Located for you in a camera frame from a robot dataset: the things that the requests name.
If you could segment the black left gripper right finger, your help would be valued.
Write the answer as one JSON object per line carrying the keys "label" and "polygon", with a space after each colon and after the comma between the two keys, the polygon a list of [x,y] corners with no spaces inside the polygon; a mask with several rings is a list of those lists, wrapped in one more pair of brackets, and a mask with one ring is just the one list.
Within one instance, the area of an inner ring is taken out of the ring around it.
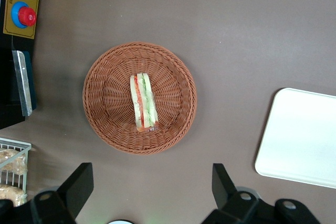
{"label": "black left gripper right finger", "polygon": [[217,208],[203,223],[254,223],[259,198],[248,190],[238,190],[223,164],[213,164],[212,193]]}

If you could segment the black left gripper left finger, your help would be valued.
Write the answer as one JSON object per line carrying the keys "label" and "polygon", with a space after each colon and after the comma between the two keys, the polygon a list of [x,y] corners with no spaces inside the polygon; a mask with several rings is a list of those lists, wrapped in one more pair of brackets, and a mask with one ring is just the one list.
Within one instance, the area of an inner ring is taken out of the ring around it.
{"label": "black left gripper left finger", "polygon": [[82,163],[57,190],[43,191],[30,201],[33,223],[76,223],[93,188],[92,164]]}

